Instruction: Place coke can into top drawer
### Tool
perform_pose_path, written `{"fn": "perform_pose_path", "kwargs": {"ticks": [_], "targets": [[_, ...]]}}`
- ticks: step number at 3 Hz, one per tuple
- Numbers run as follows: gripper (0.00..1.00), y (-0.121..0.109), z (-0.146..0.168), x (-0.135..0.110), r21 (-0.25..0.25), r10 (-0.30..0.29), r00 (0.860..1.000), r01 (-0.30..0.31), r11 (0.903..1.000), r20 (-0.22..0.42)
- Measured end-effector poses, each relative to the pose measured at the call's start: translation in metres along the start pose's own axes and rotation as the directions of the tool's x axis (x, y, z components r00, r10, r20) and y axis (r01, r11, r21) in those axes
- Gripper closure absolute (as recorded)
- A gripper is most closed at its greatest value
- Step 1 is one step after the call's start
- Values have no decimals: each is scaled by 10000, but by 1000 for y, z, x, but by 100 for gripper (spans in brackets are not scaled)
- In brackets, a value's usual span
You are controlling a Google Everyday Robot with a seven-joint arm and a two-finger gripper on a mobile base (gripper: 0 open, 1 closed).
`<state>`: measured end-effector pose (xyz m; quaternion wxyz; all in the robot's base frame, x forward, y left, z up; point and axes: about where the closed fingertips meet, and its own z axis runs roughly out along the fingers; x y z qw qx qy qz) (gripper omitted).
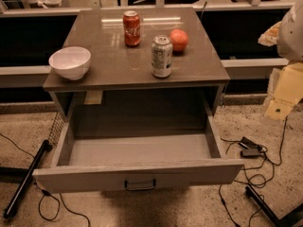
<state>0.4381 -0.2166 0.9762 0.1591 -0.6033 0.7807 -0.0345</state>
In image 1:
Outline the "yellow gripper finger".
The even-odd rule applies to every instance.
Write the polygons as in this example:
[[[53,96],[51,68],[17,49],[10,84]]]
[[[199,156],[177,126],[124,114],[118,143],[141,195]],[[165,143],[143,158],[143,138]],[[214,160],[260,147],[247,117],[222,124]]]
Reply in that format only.
[[[271,100],[265,110],[265,115],[272,120],[283,121],[293,110],[293,105],[282,100]]]
[[[285,66],[279,73],[274,100],[295,105],[303,98],[303,63]]]

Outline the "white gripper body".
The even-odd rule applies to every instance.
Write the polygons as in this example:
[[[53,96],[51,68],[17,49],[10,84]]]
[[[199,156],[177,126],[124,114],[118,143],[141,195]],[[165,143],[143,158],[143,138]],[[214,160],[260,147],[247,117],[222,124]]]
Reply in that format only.
[[[303,61],[303,0],[297,0],[283,17],[277,52],[288,61]]]

